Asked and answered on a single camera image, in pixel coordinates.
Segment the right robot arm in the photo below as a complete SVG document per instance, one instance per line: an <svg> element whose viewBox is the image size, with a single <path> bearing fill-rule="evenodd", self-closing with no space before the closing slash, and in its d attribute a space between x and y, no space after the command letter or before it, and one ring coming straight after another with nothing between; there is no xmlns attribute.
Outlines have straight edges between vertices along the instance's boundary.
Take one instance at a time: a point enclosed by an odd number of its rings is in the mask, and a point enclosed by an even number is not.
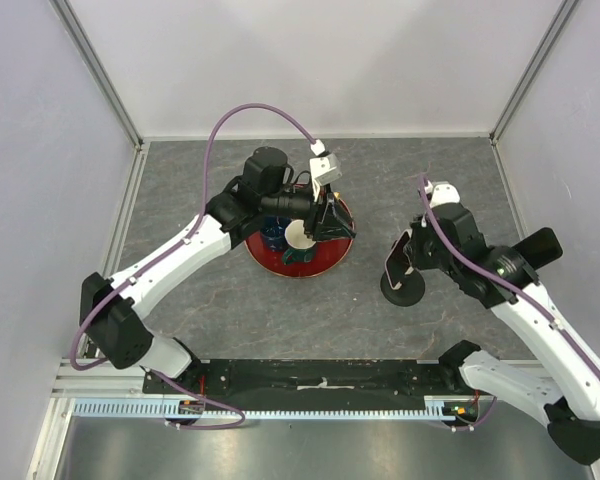
<svg viewBox="0 0 600 480"><path fill-rule="evenodd" d="M488 393L536 420L577 463L600 460L600 357L538 275L561 255L552 230L514 246L489 246L459 201L427 199L397 247L406 260L405 280L422 285L422 271L441 271L503 321L549 374L542 380L462 341L442 357L440 386L453 394L467 387Z"/></svg>

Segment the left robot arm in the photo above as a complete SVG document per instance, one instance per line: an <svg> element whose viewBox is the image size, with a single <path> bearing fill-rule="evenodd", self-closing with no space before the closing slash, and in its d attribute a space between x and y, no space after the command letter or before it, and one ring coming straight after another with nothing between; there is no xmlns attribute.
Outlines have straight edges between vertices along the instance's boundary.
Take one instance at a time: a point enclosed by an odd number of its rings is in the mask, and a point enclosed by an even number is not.
<svg viewBox="0 0 600 480"><path fill-rule="evenodd" d="M310 159L307 184L297 184L292 175L283 151L257 148L242 173L177 235L109 278L94 273L83 281L79 333L115 368L157 370L176 392L191 392L200 378L194 354L144 323L167 294L261 230L269 217L289 222L283 233L286 265L309 262L321 243L356 235L351 214L331 189L341 175L334 154Z"/></svg>

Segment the round base phone holder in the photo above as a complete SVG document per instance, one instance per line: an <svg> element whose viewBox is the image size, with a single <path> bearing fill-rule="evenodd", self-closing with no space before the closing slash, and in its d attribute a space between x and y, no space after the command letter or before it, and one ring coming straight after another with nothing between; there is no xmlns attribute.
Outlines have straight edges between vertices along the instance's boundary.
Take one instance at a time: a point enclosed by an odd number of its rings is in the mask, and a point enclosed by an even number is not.
<svg viewBox="0 0 600 480"><path fill-rule="evenodd" d="M403 278L397 289L393 289L388 275L384 273L380 280L380 290L384 298L393 305L411 307L424 297L426 284L423 276L418 271L414 271Z"/></svg>

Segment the phone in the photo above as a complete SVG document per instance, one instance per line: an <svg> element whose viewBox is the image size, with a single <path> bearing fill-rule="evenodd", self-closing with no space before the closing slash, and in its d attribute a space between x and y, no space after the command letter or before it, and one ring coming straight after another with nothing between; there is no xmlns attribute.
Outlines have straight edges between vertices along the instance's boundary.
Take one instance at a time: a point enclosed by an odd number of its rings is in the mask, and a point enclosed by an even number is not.
<svg viewBox="0 0 600 480"><path fill-rule="evenodd" d="M402 286L407 276L411 273L411 260L405 253L405 248L411 239L412 231L404 230L395 240L385 260L385 274L389 288L397 290Z"/></svg>
<svg viewBox="0 0 600 480"><path fill-rule="evenodd" d="M563 256L562 246L550 227L537 230L515 244L513 249L534 270L539 270Z"/></svg>

